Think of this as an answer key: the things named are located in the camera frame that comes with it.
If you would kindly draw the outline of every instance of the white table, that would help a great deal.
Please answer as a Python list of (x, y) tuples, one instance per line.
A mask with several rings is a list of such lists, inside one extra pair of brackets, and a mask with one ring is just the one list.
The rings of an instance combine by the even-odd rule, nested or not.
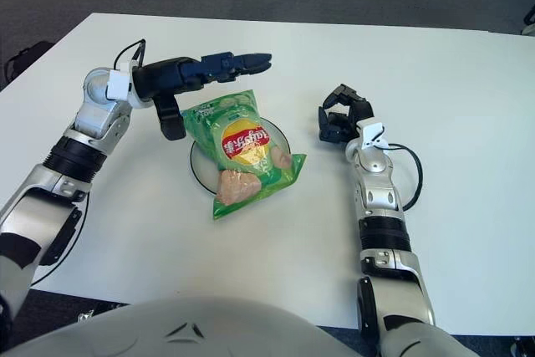
[[(266, 73), (178, 102), (185, 109), (255, 89), (261, 113), (308, 154), (303, 172), (294, 186), (214, 222), (211, 195), (189, 169), (191, 139), (165, 140), (155, 110), (137, 110), (94, 180), (79, 244), (38, 288), (125, 303), (232, 295), (354, 328), (361, 273), (349, 167), (340, 148), (318, 141), (316, 121), (325, 96), (346, 83), (371, 101), (387, 139), (423, 161), (424, 190), (406, 219), (439, 325), (535, 333), (535, 38), (93, 14), (0, 94), (0, 203), (73, 119), (85, 75), (142, 37), (146, 63), (273, 53)], [(392, 155), (408, 199), (413, 162)]]

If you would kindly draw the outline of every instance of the black joint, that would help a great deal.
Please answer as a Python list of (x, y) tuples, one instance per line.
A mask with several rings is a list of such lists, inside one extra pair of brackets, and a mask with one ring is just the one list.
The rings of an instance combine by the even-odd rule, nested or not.
[(362, 249), (388, 248), (411, 251), (405, 222), (397, 217), (364, 217), (359, 220)]
[(39, 265), (49, 266), (55, 264), (59, 260), (61, 254), (63, 254), (65, 248), (67, 248), (70, 239), (73, 238), (73, 235), (76, 232), (76, 224), (81, 217), (82, 212), (78, 208), (73, 209), (65, 221), (65, 224), (61, 227), (58, 235), (53, 240), (52, 244), (50, 244), (47, 252), (44, 254), (43, 258), (41, 258)]
[(76, 180), (90, 183), (100, 170), (106, 155), (86, 144), (61, 137), (43, 165)]
[(359, 280), (357, 286), (357, 313), (359, 332), (366, 341), (376, 344), (379, 341), (379, 325), (375, 306), (374, 288), (369, 278)]
[(32, 263), (41, 251), (34, 240), (17, 233), (0, 234), (0, 255), (11, 259), (21, 269)]

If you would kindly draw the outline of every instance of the white bracket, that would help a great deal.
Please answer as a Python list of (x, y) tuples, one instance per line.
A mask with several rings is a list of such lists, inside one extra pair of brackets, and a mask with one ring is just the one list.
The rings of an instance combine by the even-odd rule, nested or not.
[(383, 138), (385, 127), (375, 117), (359, 121), (357, 123), (357, 131), (359, 132), (357, 140), (360, 149), (365, 150), (371, 146), (388, 148), (388, 142)]

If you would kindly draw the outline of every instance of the robot forearm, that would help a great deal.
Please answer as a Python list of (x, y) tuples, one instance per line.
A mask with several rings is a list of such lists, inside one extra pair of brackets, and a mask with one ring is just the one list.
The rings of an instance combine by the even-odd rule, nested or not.
[[(337, 103), (349, 106), (349, 114), (327, 115), (325, 110)], [(319, 108), (318, 120), (320, 140), (347, 143), (364, 274), (357, 288), (361, 335), (384, 357), (475, 356), (434, 326), (418, 257), (410, 247), (404, 207), (392, 182), (385, 128), (371, 105), (342, 84)]]
[(0, 211), (0, 330), (7, 330), (17, 315), (37, 266), (56, 263), (67, 247), (82, 215), (74, 204), (85, 199), (126, 132), (132, 108), (155, 105), (162, 133), (178, 140), (186, 132), (175, 94), (261, 73), (271, 66), (270, 59), (270, 54), (225, 53), (145, 67), (130, 61), (120, 70), (89, 72), (74, 123)]

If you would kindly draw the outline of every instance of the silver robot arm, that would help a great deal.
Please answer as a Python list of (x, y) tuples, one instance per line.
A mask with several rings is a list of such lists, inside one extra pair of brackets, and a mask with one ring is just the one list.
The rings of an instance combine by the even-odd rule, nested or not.
[(128, 128), (130, 102), (106, 98), (110, 71), (102, 68), (88, 74), (74, 123), (0, 211), (4, 331), (23, 304), (37, 267), (56, 263), (69, 244), (82, 216), (76, 204), (88, 195), (94, 175)]
[[(141, 64), (145, 40), (128, 48), (136, 44), (134, 59)], [(179, 140), (186, 131), (175, 94), (261, 73), (271, 67), (270, 59), (270, 54), (224, 53), (143, 67), (131, 60), (120, 69), (89, 72), (74, 123), (0, 211), (0, 338), (7, 338), (37, 267), (56, 263), (69, 244), (82, 215), (75, 204), (89, 194), (91, 181), (128, 129), (132, 108), (154, 105), (162, 134)]]
[[(337, 103), (349, 106), (349, 115), (327, 115), (325, 110)], [(360, 334), (383, 357), (475, 356), (434, 326), (418, 257), (410, 247), (404, 208), (392, 182), (394, 166), (387, 155), (385, 128), (371, 105), (342, 84), (319, 108), (318, 119), (320, 140), (347, 142), (364, 274), (358, 283)]]

